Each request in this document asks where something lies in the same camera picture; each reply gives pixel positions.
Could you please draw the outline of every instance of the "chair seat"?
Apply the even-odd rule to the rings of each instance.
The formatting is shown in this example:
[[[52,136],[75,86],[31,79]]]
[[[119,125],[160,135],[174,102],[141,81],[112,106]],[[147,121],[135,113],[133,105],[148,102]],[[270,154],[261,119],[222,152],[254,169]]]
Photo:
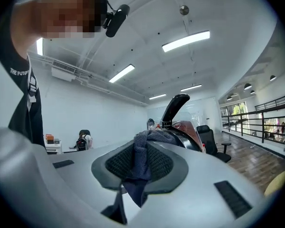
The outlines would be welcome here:
[[[224,153],[220,153],[220,152],[217,152],[214,156],[219,158],[221,161],[223,161],[225,163],[227,163],[228,161],[231,160],[231,156],[230,155],[224,154]]]

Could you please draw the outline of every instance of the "air conditioning vent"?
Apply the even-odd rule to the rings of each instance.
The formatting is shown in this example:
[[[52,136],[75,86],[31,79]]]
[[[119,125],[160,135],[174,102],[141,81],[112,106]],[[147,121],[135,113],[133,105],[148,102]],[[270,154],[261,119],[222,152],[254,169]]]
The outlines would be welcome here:
[[[71,74],[74,74],[75,71],[76,71],[76,68],[72,67],[71,65],[68,65],[68,64],[56,61],[56,60],[53,61],[52,65],[55,68],[58,68],[60,70],[63,70],[65,72],[68,72],[68,73],[71,73]]]

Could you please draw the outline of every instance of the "railing post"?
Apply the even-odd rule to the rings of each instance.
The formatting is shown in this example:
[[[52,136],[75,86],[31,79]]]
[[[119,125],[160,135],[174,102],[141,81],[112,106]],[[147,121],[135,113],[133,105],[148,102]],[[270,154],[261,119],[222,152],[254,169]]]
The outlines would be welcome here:
[[[264,126],[264,113],[262,113],[262,143],[264,143],[265,138],[265,126]]]
[[[241,134],[243,136],[243,119],[242,119],[242,115],[241,115]]]
[[[230,121],[229,121],[229,115],[228,115],[228,129],[229,129],[229,132],[230,132]]]

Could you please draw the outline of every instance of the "black backpack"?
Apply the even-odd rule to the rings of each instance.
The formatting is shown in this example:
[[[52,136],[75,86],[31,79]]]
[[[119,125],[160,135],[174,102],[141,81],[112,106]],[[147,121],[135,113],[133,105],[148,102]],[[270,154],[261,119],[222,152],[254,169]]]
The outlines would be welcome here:
[[[85,139],[86,134],[79,138],[76,142],[77,151],[84,151],[88,149],[88,142]]]

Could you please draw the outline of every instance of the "black t-shirt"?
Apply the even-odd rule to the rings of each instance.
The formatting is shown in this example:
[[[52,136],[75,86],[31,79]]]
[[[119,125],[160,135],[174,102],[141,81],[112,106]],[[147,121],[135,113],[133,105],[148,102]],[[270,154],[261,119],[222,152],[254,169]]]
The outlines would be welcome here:
[[[22,58],[13,46],[10,36],[11,12],[12,8],[9,8],[0,18],[0,61],[24,95],[10,120],[9,128],[23,134],[32,143],[45,146],[38,83],[31,71],[28,86],[29,61]],[[28,109],[28,93],[36,98],[30,110]]]

